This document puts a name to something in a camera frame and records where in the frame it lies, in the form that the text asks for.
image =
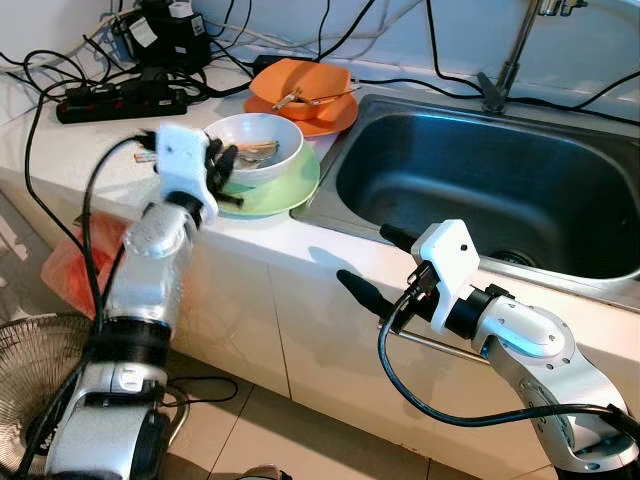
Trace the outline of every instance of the orange bowl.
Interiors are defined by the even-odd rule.
[[[260,72],[250,89],[257,97],[276,104],[296,87],[302,91],[301,97],[313,100],[338,95],[349,89],[350,82],[351,74],[346,68],[283,58]],[[279,113],[292,120],[309,120],[317,117],[326,105],[289,102]]]

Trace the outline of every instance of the green plate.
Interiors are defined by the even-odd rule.
[[[306,202],[320,181],[320,162],[313,147],[304,143],[291,168],[258,187],[230,183],[224,192],[244,198],[244,205],[219,202],[220,212],[230,217],[263,217],[285,212]]]

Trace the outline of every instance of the white bowl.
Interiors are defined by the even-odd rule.
[[[232,183],[255,187],[278,178],[302,149],[304,137],[291,120],[268,113],[241,113],[212,123],[204,131],[225,145],[278,142],[278,151],[255,169],[234,169]]]

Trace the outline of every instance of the kitchen counter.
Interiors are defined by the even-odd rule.
[[[233,68],[209,69],[207,73],[210,84],[216,88],[228,88],[245,81]],[[401,91],[364,86],[357,96],[361,98],[372,92],[393,95],[393,92]],[[426,103],[480,108],[478,101],[452,100],[427,92],[421,95]],[[190,107],[184,116],[78,125],[58,123],[54,106],[47,104],[33,143],[31,172],[34,186],[42,192],[45,201],[47,195],[57,196],[77,205],[79,210],[84,187],[95,162],[118,139],[137,129],[155,129],[166,122],[203,128],[219,118],[242,112],[242,103],[247,96],[248,93],[244,92],[226,99],[208,100]],[[584,115],[515,105],[509,106],[508,113],[639,136],[638,129],[633,126]],[[0,176],[5,184],[23,185],[24,144],[32,117],[33,112],[30,112],[0,127]],[[335,138],[335,135],[329,135],[311,140],[319,158],[328,151]],[[151,164],[134,162],[135,151],[135,147],[121,149],[104,168],[95,189],[93,205],[96,210],[136,220],[148,201],[154,198],[157,178]],[[205,250],[223,249],[251,261],[296,271],[300,275],[304,272],[314,275],[313,271],[322,271],[328,276],[338,268],[348,267],[379,285],[391,298],[399,295],[400,289],[406,285],[408,273],[415,267],[410,256],[388,245],[300,223],[287,213],[251,220],[221,217],[202,229],[199,242]],[[614,380],[632,410],[640,411],[640,316],[484,271],[478,272],[474,278],[474,285],[479,288],[490,283],[510,290],[520,301],[539,305],[561,316],[571,326],[587,356]],[[436,338],[423,322],[414,320],[411,328]],[[468,349],[465,342],[452,335],[445,336],[444,341]]]

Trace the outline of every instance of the sink basin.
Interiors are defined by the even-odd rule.
[[[624,282],[628,296],[640,285],[638,150],[628,137],[369,95],[292,214],[380,241],[383,223],[423,232],[461,218],[482,268],[573,292]]]

